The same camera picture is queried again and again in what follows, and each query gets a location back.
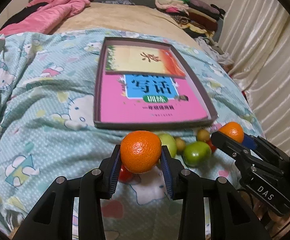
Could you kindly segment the red cherry tomato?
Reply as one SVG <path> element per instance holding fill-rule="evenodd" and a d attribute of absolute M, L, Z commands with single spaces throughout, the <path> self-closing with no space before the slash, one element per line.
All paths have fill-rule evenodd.
<path fill-rule="evenodd" d="M 206 143 L 209 145 L 212 153 L 214 153 L 217 150 L 217 147 L 213 145 L 211 140 L 208 140 Z"/>
<path fill-rule="evenodd" d="M 118 181 L 121 183 L 128 183 L 134 178 L 134 174 L 128 171 L 124 165 L 121 166 Z"/>

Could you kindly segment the smooth green apple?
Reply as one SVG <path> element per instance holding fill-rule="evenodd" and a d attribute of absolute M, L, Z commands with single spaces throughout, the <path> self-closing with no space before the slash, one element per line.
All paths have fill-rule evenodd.
<path fill-rule="evenodd" d="M 187 166 L 197 167 L 212 155 L 212 150 L 206 142 L 196 141 L 188 144 L 183 150 L 183 161 Z"/>

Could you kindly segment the small brown longan fruit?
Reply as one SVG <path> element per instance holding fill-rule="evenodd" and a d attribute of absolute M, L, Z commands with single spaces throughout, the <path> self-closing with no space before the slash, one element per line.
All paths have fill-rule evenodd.
<path fill-rule="evenodd" d="M 175 138 L 175 142 L 176 142 L 177 152 L 178 154 L 181 154 L 186 147 L 186 142 L 180 137 Z"/>

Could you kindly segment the green apple with stem dimple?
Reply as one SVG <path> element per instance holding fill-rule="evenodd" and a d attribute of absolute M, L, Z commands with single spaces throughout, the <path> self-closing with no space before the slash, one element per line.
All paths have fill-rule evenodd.
<path fill-rule="evenodd" d="M 174 137 L 167 133 L 161 133 L 158 137 L 161 139 L 162 145 L 168 148 L 171 157 L 174 158 L 177 154 L 177 145 Z"/>

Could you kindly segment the large orange tangerine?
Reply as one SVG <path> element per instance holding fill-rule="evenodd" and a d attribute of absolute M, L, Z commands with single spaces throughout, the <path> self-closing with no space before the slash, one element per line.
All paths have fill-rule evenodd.
<path fill-rule="evenodd" d="M 161 156 L 162 143 L 158 135 L 149 131 L 133 131 L 120 144 L 122 164 L 131 173 L 149 172 Z"/>

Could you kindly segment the white crumpled cloth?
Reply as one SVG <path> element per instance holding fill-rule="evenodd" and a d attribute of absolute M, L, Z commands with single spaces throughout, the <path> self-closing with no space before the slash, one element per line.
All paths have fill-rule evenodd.
<path fill-rule="evenodd" d="M 234 61 L 229 53 L 224 52 L 212 38 L 198 37 L 196 43 L 202 50 L 221 66 L 233 66 Z"/>

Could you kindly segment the cream satin curtain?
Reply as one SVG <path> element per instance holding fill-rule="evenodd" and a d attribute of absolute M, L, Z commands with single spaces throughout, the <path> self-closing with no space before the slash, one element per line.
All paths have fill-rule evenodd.
<path fill-rule="evenodd" d="M 268 141 L 290 153 L 290 15 L 278 0 L 233 0 L 221 48 Z"/>

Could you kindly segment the shallow grey cardboard box tray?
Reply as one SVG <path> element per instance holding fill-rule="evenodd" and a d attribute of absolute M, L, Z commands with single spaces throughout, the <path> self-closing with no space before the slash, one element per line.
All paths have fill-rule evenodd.
<path fill-rule="evenodd" d="M 180 129 L 212 124 L 213 103 L 174 46 L 106 37 L 97 69 L 94 124 L 104 129 Z"/>

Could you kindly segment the yellow orange chinese book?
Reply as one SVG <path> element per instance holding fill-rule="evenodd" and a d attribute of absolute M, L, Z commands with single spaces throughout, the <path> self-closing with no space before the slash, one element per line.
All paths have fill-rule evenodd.
<path fill-rule="evenodd" d="M 108 74 L 153 74 L 185 78 L 183 67 L 170 49 L 114 45 L 106 48 Z"/>

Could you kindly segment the pink chinese workbook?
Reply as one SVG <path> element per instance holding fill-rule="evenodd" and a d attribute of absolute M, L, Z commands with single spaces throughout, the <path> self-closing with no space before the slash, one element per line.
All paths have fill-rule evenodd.
<path fill-rule="evenodd" d="M 152 75 L 107 75 L 101 85 L 100 121 L 154 124 L 200 121 L 208 117 L 188 79 Z"/>

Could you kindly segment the stack of folded clothes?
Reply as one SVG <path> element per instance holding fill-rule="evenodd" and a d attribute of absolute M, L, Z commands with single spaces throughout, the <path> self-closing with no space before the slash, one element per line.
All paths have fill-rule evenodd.
<path fill-rule="evenodd" d="M 156 9 L 169 15 L 191 38 L 212 38 L 221 30 L 226 12 L 201 0 L 155 0 Z"/>

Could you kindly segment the beige bed sheet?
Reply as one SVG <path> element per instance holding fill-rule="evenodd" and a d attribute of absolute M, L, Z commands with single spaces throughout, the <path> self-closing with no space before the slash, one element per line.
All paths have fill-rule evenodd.
<path fill-rule="evenodd" d="M 93 28 L 160 36 L 201 48 L 169 15 L 141 5 L 91 3 L 78 15 L 63 20 L 50 33 Z"/>

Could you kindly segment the black garment on bed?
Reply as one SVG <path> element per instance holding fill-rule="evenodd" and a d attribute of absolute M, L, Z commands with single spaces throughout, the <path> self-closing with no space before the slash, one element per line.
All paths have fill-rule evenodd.
<path fill-rule="evenodd" d="M 29 6 L 29 7 L 25 7 L 23 10 L 21 10 L 18 13 L 16 13 L 12 17 L 10 17 L 3 24 L 3 26 L 0 28 L 0 31 L 3 30 L 8 25 L 22 22 L 28 16 L 30 16 L 31 14 L 33 14 L 34 12 L 36 12 L 40 7 L 43 7 L 43 6 L 47 5 L 47 4 L 48 4 L 48 2 L 41 2 L 41 3 L 37 3 L 37 4 L 32 5 L 32 6 Z"/>

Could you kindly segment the pink padded blanket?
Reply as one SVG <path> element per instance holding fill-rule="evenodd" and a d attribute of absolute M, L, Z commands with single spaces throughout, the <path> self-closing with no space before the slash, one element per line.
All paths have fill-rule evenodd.
<path fill-rule="evenodd" d="M 29 6 L 48 2 L 22 22 L 6 26 L 0 35 L 14 35 L 24 32 L 50 33 L 62 20 L 81 13 L 93 0 L 33 0 Z"/>

